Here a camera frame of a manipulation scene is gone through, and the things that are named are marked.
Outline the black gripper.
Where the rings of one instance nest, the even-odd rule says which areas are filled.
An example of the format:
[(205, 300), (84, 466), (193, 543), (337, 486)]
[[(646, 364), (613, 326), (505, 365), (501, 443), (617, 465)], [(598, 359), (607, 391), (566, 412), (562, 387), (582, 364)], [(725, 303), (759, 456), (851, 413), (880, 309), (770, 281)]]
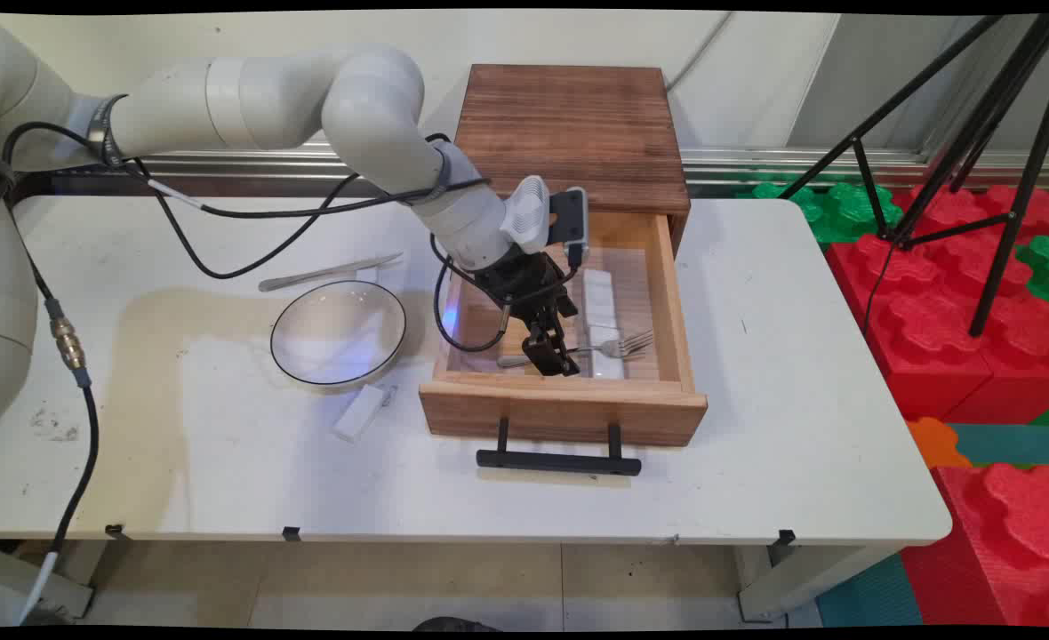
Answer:
[(541, 376), (579, 376), (581, 368), (569, 353), (562, 317), (577, 315), (566, 285), (577, 275), (581, 260), (562, 270), (548, 252), (504, 258), (493, 266), (472, 273), (476, 289), (500, 310), (499, 332), (516, 317), (529, 335), (522, 353)]

